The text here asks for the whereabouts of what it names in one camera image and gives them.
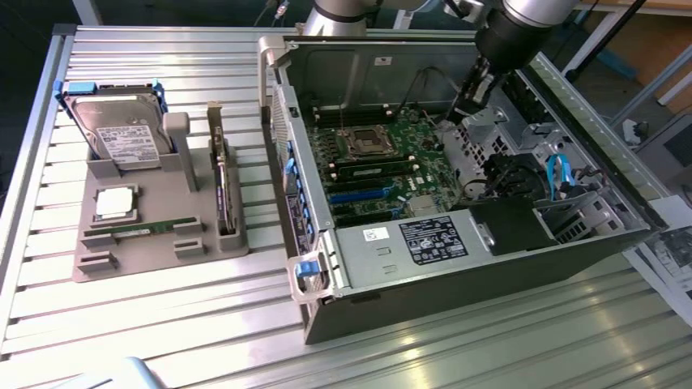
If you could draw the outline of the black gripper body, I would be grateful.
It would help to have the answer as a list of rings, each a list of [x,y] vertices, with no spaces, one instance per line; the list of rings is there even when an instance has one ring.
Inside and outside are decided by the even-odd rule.
[[[486,18],[475,43],[489,72],[505,75],[526,66],[558,25],[555,6],[499,6]]]

